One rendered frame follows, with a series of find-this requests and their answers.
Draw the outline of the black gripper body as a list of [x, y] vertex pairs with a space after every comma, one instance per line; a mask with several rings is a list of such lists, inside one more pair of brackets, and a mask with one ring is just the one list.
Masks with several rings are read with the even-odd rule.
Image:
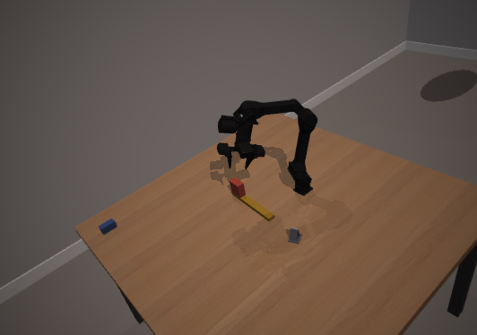
[[[220, 155], [231, 155], [232, 151], [235, 151], [237, 141], [241, 140], [242, 142], [245, 142], [246, 140], [248, 142], [251, 142], [251, 135], [250, 136], [242, 136], [236, 133], [236, 141], [234, 143], [234, 147], [230, 147], [228, 143], [221, 143], [219, 142], [217, 144], [217, 151]], [[253, 154], [253, 156], [257, 157], [264, 157], [265, 156], [265, 150], [262, 145], [257, 145], [257, 153]]]

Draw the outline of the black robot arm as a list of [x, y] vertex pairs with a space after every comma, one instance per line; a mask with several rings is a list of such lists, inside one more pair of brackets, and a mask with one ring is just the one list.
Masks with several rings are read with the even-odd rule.
[[[317, 117], [310, 109], [301, 106], [296, 99], [265, 103], [246, 100], [233, 113], [234, 116], [221, 116], [218, 122], [218, 131], [219, 133], [237, 132], [242, 136], [250, 136], [253, 125], [258, 125], [256, 120], [261, 116], [288, 112], [295, 112], [298, 115], [299, 124], [295, 157], [292, 162], [289, 161], [288, 170], [295, 180], [293, 191], [304, 196], [313, 189], [310, 186], [312, 179], [308, 175], [305, 165], [309, 137], [317, 124]], [[238, 151], [242, 159], [252, 158], [253, 154], [257, 153], [257, 145], [250, 144], [247, 140], [245, 142], [238, 140], [235, 151]]]

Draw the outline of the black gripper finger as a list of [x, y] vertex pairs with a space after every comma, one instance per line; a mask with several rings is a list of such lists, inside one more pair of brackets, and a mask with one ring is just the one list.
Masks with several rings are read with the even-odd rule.
[[246, 165], [245, 165], [245, 169], [248, 168], [249, 164], [251, 163], [251, 161], [252, 161], [253, 159], [257, 159], [257, 158], [258, 158], [257, 156], [252, 156], [252, 158], [247, 158], [247, 160], [246, 160]]
[[231, 167], [231, 158], [232, 158], [232, 155], [224, 155], [225, 157], [227, 157], [228, 159], [228, 163], [229, 163], [229, 168]]

